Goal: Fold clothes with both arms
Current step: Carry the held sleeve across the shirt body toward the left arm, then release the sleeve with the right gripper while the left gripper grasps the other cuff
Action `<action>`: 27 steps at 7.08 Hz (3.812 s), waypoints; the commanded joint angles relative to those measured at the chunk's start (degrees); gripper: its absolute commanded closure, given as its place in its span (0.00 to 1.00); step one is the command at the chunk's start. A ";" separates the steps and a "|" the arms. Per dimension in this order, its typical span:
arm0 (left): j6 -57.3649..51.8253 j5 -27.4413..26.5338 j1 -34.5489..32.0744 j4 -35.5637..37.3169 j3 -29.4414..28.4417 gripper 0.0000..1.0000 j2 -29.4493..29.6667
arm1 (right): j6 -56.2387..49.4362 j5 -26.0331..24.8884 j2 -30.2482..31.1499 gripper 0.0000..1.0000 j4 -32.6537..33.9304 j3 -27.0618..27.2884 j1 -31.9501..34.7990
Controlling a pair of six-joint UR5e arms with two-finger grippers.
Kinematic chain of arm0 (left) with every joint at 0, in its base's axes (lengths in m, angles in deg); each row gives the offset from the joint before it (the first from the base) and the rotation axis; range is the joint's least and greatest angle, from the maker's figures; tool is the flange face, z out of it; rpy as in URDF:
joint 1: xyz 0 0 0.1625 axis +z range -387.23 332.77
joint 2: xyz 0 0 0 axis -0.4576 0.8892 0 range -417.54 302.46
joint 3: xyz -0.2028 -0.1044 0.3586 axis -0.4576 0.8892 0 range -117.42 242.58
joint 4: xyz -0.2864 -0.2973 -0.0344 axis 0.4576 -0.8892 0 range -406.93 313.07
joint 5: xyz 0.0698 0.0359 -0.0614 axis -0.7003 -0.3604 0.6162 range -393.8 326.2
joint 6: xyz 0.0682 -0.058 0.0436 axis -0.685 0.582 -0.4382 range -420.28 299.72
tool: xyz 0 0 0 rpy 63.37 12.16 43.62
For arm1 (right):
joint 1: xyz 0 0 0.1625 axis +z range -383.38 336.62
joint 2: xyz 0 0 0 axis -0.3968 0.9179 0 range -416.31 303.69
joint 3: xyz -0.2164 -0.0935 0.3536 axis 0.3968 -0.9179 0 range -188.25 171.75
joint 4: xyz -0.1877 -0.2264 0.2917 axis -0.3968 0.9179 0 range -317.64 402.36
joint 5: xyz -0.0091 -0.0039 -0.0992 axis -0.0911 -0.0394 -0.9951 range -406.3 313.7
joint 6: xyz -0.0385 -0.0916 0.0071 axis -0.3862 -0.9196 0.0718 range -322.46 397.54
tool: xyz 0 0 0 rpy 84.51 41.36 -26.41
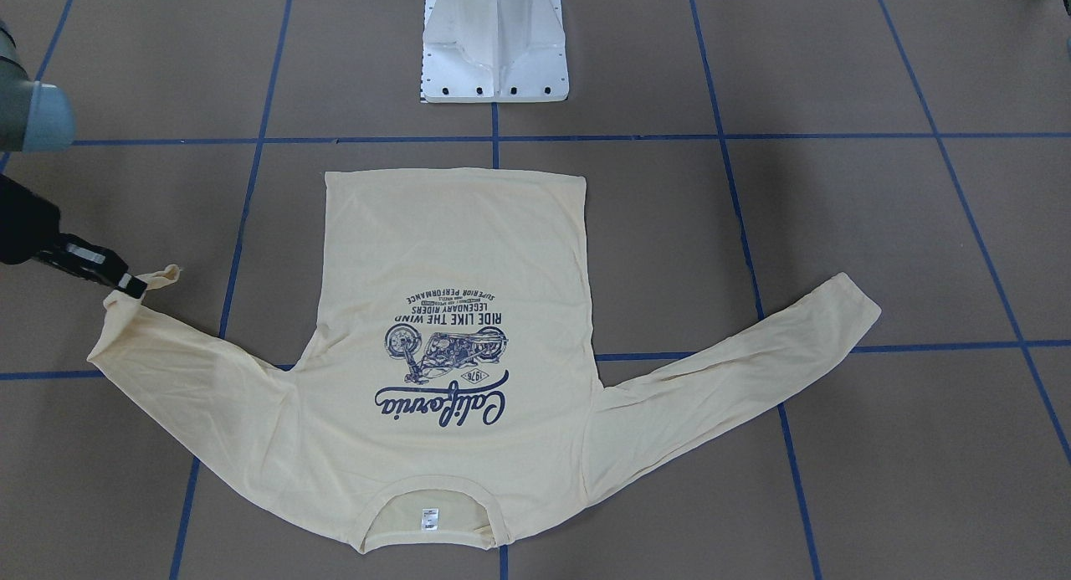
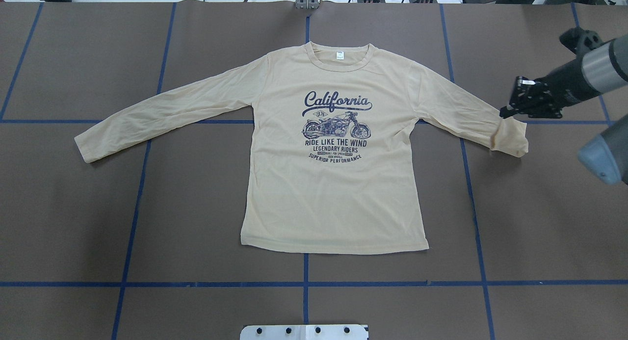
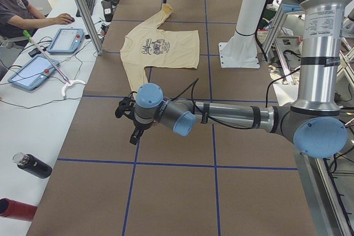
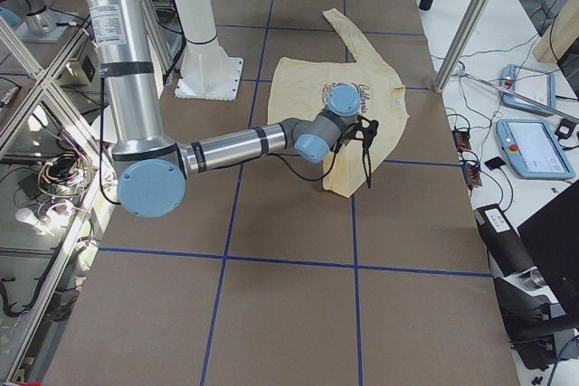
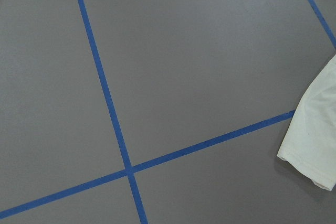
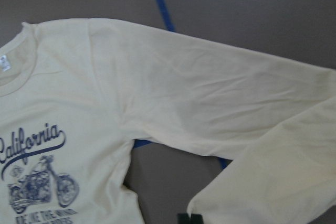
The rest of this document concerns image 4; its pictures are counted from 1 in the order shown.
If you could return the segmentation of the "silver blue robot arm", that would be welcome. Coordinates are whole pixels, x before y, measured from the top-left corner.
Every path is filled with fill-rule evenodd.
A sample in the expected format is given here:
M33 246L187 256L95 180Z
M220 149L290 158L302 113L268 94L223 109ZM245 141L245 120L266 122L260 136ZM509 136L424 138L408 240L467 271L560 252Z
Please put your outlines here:
M311 120L279 123L181 144L165 133L155 65L147 36L147 0L84 0L100 60L101 94L109 100L117 141L112 149L118 204L140 218L158 218L185 197L190 174L241 165L292 148L317 164L350 140L372 145L379 124L362 116L361 99L340 84ZM210 0L175 0L185 40L180 97L232 100L243 61L218 41Z

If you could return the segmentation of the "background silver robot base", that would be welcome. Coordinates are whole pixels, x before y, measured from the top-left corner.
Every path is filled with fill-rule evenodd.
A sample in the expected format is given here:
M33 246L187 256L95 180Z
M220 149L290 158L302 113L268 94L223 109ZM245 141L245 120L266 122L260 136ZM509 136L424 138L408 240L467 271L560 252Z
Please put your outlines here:
M1 0L1 17L23 42L56 43L64 33L43 0Z

